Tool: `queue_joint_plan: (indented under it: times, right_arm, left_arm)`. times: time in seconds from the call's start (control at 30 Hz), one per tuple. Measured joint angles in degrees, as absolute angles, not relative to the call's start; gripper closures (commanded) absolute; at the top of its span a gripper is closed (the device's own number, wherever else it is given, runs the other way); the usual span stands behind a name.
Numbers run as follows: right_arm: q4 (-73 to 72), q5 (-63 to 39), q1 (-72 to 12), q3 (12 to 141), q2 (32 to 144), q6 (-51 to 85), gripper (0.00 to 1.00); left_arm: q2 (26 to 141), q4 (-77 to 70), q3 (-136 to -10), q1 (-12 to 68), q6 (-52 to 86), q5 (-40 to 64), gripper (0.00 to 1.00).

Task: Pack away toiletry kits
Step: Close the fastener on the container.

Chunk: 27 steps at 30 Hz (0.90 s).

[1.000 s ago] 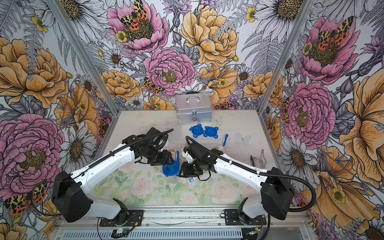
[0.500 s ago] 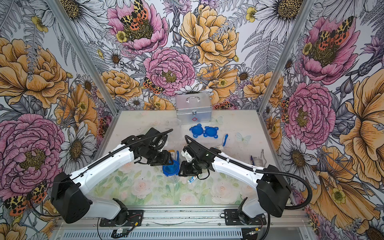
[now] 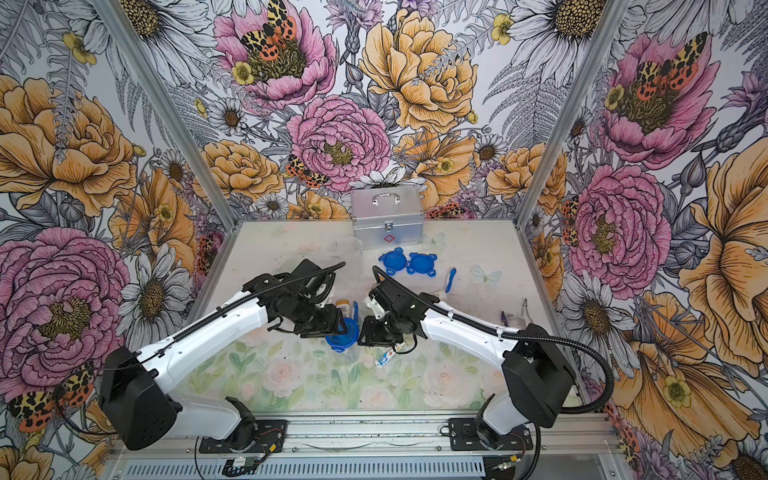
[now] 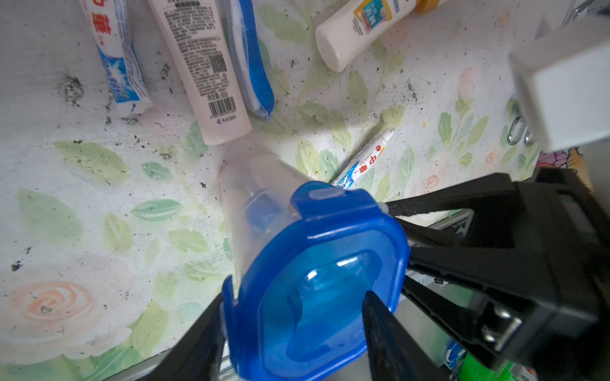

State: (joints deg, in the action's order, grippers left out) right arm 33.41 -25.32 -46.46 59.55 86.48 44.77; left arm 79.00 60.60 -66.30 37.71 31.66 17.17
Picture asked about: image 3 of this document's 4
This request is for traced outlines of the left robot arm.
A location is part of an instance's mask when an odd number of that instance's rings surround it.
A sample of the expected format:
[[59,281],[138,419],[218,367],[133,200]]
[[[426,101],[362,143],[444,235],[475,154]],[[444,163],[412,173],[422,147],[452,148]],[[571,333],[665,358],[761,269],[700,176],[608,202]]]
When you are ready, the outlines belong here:
[[177,396],[176,387],[204,362],[245,334],[277,330],[322,338],[343,328],[329,298],[341,263],[321,268],[303,260],[293,271],[265,273],[246,282],[227,302],[177,333],[135,351],[120,347],[106,360],[99,407],[124,446],[137,451],[165,438],[208,438],[233,451],[257,441],[257,421],[235,397]]

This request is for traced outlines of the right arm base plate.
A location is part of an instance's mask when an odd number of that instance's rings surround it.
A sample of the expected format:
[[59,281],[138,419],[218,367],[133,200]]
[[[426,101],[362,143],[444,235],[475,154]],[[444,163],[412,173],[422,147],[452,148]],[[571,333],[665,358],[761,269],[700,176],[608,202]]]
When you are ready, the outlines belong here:
[[533,438],[524,426],[499,434],[476,418],[453,417],[440,429],[448,437],[452,451],[515,451],[534,448]]

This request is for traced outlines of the white bottle barcode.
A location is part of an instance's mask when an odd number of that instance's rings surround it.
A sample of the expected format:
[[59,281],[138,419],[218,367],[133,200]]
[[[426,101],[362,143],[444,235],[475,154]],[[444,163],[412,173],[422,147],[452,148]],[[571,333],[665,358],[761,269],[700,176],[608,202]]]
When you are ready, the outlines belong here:
[[349,300],[341,299],[335,303],[335,306],[341,311],[342,316],[351,318],[353,315],[353,306]]

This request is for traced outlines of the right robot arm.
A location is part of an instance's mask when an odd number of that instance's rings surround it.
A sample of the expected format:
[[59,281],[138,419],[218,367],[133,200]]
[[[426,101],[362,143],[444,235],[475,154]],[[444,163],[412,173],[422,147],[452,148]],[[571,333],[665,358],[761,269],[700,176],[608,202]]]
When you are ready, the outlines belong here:
[[391,279],[373,287],[366,305],[372,314],[363,322],[359,345],[393,347],[411,335],[453,346],[501,373],[506,391],[491,395],[475,419],[475,436],[486,447],[497,449],[504,437],[529,423],[549,428],[564,411],[575,373],[540,326],[495,325]]

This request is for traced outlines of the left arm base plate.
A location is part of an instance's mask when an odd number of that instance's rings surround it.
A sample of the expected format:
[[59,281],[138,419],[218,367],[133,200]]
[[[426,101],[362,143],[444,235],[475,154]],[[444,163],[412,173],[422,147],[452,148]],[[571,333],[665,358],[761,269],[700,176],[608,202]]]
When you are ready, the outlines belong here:
[[197,451],[201,454],[280,453],[286,439],[286,420],[243,421],[224,440],[203,437]]

